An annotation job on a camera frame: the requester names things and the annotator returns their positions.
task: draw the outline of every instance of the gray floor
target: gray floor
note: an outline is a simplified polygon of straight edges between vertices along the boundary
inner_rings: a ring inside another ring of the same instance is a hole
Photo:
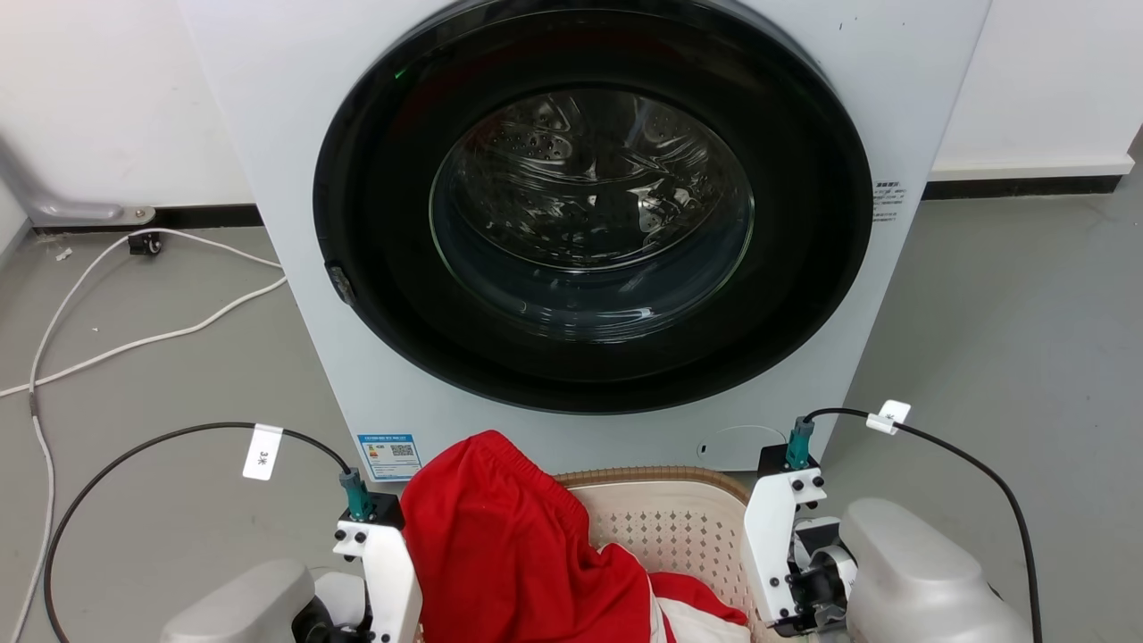
[[[1022,499],[1040,565],[1049,641],[1143,641],[1143,176],[1110,196],[925,203],[849,404],[886,397],[992,464]],[[207,235],[272,256],[261,230]],[[115,235],[29,240],[0,272],[0,388],[26,381],[45,325]],[[56,260],[63,248],[74,251]],[[274,270],[171,239],[158,259],[109,259],[53,340],[42,373],[181,329]],[[105,463],[167,431],[257,420],[303,429],[353,457],[349,433],[288,288],[215,327],[41,389],[58,513]],[[831,500],[896,500],[969,549],[1026,610],[1010,513],[975,471],[909,436],[840,431]],[[23,596],[39,542],[45,472],[26,399],[0,400],[0,625]],[[61,547],[57,604],[73,640],[152,641],[179,609],[267,558],[344,565],[329,552],[343,507],[336,468],[286,443],[272,483],[240,477],[246,432],[159,447],[93,493]],[[24,641],[51,640],[35,605]]]

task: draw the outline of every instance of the basket rim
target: basket rim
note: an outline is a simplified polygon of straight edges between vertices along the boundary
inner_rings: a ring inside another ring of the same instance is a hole
[[[620,467],[574,472],[552,477],[567,489],[630,482],[696,482],[718,488],[743,505],[750,501],[750,490],[745,485],[726,474],[702,467]]]

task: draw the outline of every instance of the laundry basket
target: laundry basket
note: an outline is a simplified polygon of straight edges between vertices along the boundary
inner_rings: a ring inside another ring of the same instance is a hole
[[[601,469],[555,476],[591,516],[591,542],[615,542],[648,572],[693,576],[750,619],[754,643],[797,641],[768,629],[742,568],[742,521],[750,492],[697,467]]]

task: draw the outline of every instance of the black door rim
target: black door rim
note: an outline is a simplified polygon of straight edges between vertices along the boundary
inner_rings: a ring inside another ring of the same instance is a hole
[[[732,81],[727,67],[752,75]],[[470,308],[439,255],[422,251],[432,236],[422,174],[435,175],[457,131],[521,97],[582,87],[634,91],[698,119],[732,146],[759,196],[728,294],[631,346],[513,336]],[[583,415],[694,402],[781,363],[845,297],[872,224],[864,147],[816,65],[764,18],[694,0],[494,1],[438,15],[345,98],[313,204],[335,286],[405,360],[497,402]]]

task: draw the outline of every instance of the front-loading washing machine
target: front-loading washing machine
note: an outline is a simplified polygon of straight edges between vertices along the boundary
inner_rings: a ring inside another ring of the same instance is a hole
[[[840,404],[989,0],[182,8],[385,481],[752,469]]]

